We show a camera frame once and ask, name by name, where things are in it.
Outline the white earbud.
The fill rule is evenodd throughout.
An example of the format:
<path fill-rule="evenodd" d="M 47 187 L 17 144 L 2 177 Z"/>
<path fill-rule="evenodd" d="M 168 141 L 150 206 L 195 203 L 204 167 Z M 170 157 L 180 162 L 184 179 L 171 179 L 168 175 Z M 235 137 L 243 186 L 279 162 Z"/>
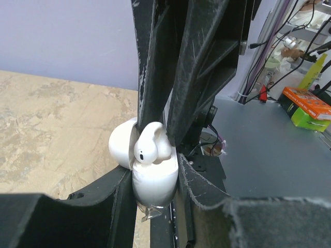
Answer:
<path fill-rule="evenodd" d="M 135 146 L 134 156 L 142 164 L 167 160 L 171 157 L 170 145 L 166 129 L 160 122 L 149 123 L 140 134 Z"/>

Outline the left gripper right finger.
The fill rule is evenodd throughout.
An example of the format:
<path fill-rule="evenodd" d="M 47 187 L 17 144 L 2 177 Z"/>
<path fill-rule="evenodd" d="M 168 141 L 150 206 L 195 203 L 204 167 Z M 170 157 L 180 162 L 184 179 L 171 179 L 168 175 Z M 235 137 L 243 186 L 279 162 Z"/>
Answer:
<path fill-rule="evenodd" d="M 151 247 L 330 247 L 329 199 L 234 198 L 177 159 L 177 192 L 151 221 Z"/>

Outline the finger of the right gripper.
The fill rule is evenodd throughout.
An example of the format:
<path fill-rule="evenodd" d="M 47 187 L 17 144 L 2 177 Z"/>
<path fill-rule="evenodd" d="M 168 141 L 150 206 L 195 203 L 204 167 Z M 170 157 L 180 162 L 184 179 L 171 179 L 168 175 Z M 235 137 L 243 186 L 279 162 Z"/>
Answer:
<path fill-rule="evenodd" d="M 187 1 L 132 1 L 138 52 L 139 133 L 162 113 L 174 84 Z"/>
<path fill-rule="evenodd" d="M 247 1 L 188 1 L 167 122 L 172 146 L 235 76 L 247 13 Z"/>

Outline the white earbud charging case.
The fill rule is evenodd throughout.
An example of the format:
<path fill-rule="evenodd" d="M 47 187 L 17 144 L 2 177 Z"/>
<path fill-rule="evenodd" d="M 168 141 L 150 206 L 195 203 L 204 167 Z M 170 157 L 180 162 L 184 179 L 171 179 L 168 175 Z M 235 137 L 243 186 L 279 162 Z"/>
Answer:
<path fill-rule="evenodd" d="M 136 200 L 146 207 L 165 207 L 173 199 L 178 178 L 176 149 L 171 157 L 152 164 L 142 164 L 134 156 L 134 146 L 141 132 L 137 118 L 117 126 L 109 137 L 108 148 L 113 159 L 132 172 L 132 187 Z"/>

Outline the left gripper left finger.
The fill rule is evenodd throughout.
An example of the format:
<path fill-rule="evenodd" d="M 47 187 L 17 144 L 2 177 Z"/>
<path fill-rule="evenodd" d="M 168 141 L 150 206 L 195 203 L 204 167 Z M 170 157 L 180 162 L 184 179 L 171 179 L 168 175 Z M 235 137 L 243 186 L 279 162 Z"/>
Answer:
<path fill-rule="evenodd" d="M 1 247 L 132 247 L 131 171 L 116 167 L 66 200 L 1 194 Z"/>

